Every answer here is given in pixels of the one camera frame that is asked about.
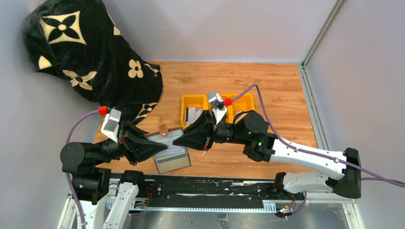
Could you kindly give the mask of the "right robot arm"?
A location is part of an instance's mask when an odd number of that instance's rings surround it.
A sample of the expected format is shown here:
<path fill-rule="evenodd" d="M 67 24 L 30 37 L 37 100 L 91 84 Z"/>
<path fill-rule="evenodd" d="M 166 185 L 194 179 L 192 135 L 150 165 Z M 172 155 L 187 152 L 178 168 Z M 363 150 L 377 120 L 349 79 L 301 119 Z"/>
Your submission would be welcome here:
<path fill-rule="evenodd" d="M 174 140 L 174 145 L 208 151 L 214 143 L 243 145 L 243 154 L 256 162 L 280 162 L 310 169 L 305 173 L 276 174 L 273 189 L 296 194 L 329 191 L 344 198 L 361 194 L 358 150 L 329 151 L 300 145 L 268 132 L 269 124 L 255 111 L 238 114 L 232 123 L 217 122 L 213 112 L 200 117 Z"/>

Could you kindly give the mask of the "brown leather card holder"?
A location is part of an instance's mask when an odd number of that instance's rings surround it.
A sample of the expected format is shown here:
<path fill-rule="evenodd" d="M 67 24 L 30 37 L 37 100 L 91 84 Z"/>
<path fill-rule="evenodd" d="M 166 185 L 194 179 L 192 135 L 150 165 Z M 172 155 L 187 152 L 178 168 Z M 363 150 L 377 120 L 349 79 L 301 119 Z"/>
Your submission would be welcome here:
<path fill-rule="evenodd" d="M 147 140 L 161 143 L 168 147 L 153 156 L 159 174 L 191 166 L 188 149 L 173 144 L 173 141 L 183 136 L 183 134 L 182 127 L 168 129 L 167 126 L 163 124 L 159 126 L 158 132 L 145 135 Z"/>

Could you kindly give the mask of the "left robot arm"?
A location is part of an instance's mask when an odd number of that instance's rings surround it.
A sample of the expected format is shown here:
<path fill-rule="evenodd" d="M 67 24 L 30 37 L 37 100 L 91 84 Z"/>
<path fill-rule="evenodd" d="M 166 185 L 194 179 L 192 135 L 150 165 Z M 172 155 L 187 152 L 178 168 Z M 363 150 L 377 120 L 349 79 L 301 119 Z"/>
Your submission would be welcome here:
<path fill-rule="evenodd" d="M 123 228 L 130 205 L 140 192 L 146 190 L 144 174 L 126 170 L 121 175 L 117 196 L 108 216 L 105 216 L 112 171 L 99 168 L 99 165 L 123 157 L 131 165 L 136 165 L 168 149 L 166 144 L 147 140 L 146 134 L 130 121 L 124 121 L 116 133 L 116 141 L 108 139 L 97 144 L 69 142 L 62 148 L 62 171 L 68 176 L 77 206 L 79 229 Z"/>

